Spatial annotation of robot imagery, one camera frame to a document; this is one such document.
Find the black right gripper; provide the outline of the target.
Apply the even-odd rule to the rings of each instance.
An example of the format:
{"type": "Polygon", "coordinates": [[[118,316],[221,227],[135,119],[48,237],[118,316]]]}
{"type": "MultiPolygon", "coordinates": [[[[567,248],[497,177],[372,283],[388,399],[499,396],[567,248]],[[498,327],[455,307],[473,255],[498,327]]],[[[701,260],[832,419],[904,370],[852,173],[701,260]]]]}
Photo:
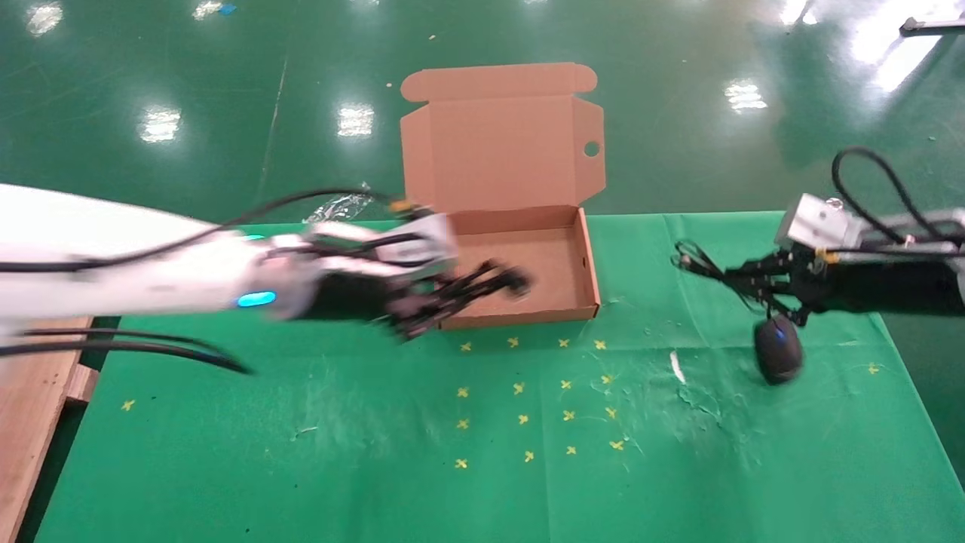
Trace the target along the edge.
{"type": "Polygon", "coordinates": [[[724,283],[752,293],[765,319],[805,327],[811,312],[896,313],[962,317],[960,275],[946,262],[839,262],[801,268],[790,252],[773,252],[724,270],[724,283]]]}

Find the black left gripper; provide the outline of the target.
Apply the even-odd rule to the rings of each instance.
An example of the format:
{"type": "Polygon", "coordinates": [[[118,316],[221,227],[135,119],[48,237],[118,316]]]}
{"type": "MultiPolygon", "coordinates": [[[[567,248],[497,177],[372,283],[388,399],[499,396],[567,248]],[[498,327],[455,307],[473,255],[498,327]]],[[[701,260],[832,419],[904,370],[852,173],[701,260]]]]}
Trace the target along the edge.
{"type": "Polygon", "coordinates": [[[408,341],[500,289],[516,288],[516,269],[494,260],[469,274],[454,271],[431,276],[430,292],[416,292],[405,278],[327,274],[314,282],[314,292],[301,310],[304,321],[372,322],[388,326],[408,341]]]}

